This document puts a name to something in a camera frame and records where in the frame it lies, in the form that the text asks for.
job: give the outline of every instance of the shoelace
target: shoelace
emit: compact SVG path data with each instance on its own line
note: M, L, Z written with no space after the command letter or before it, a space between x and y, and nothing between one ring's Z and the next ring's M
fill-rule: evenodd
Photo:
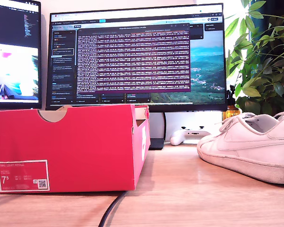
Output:
M222 121L222 127L219 129L219 131L221 132L221 134L227 132L228 129L232 127L234 120L238 117L241 117L242 119L249 118L248 120L249 122L255 122L258 119L251 119L254 116L256 116L254 113L241 113L239 115L227 118L224 121Z
M281 116L284 116L284 112L277 113L274 118L278 119Z

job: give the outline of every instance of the monitor stand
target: monitor stand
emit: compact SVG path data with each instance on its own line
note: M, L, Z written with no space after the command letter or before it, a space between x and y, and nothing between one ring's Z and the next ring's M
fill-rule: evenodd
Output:
M162 150L164 147L164 138L151 138L149 150Z
M166 135L165 113L150 113L151 145L149 150L162 150Z

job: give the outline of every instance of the qr code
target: qr code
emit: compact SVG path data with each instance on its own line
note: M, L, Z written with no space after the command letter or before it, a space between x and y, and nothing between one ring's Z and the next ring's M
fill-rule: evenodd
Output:
M47 180L39 179L38 180L38 189L47 189Z

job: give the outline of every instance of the shoe sole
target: shoe sole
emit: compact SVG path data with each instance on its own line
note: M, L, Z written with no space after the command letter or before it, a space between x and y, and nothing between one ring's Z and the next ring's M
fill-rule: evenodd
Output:
M197 151L202 160L215 166L220 166L264 182L284 184L284 166L254 161L248 162L240 159L240 157L211 156L203 153L198 145Z

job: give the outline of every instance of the shoe box label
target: shoe box label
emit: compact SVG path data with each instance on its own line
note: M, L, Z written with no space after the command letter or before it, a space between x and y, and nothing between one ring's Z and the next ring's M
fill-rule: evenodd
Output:
M0 192L49 190L47 160L0 162Z

